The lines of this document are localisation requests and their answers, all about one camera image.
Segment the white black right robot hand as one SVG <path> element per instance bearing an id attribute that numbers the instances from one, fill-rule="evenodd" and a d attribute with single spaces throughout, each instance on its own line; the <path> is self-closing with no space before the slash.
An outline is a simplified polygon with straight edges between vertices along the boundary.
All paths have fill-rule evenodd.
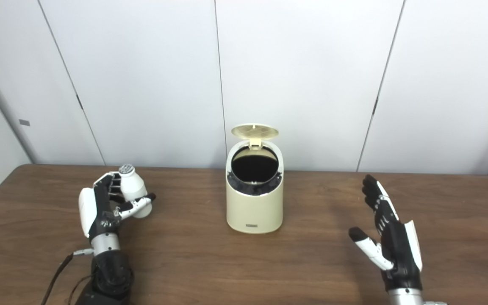
<path id="1" fill-rule="evenodd" d="M 372 175 L 366 175 L 362 184 L 365 203 L 373 212 L 380 241 L 359 227 L 349 228 L 349 237 L 381 270 L 386 291 L 422 290 L 423 262 L 414 222 L 401 222 L 387 191 Z"/>

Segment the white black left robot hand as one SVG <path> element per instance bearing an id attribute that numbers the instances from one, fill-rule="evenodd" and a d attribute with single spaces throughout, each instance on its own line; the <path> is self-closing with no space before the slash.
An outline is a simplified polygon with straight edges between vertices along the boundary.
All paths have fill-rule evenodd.
<path id="1" fill-rule="evenodd" d="M 156 199 L 135 172 L 105 173 L 79 194 L 79 215 L 84 236 L 90 241 L 104 233 L 114 233 L 129 217 L 148 216 Z"/>

